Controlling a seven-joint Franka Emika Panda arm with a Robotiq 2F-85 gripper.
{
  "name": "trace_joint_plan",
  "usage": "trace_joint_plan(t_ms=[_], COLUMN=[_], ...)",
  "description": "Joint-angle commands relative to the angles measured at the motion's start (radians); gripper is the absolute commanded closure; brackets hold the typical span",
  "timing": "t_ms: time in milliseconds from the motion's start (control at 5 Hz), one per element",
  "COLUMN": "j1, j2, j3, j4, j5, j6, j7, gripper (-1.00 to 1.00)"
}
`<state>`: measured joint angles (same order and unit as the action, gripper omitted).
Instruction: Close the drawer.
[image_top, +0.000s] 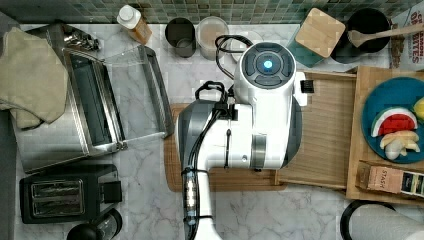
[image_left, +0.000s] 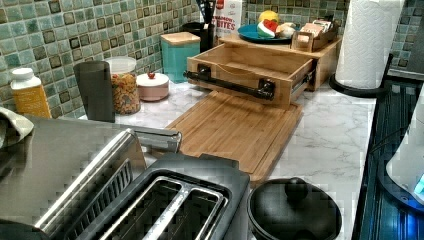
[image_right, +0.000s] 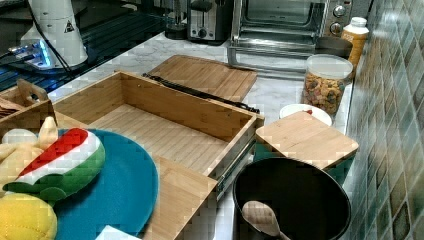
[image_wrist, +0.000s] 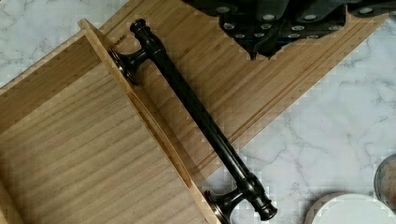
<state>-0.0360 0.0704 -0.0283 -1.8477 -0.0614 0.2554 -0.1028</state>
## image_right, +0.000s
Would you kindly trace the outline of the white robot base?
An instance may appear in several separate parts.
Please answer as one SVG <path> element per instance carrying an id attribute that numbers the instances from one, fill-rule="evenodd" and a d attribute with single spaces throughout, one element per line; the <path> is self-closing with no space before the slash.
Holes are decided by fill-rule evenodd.
<path id="1" fill-rule="evenodd" d="M 27 0 L 33 26 L 9 48 L 38 70 L 72 70 L 88 59 L 71 0 Z"/>

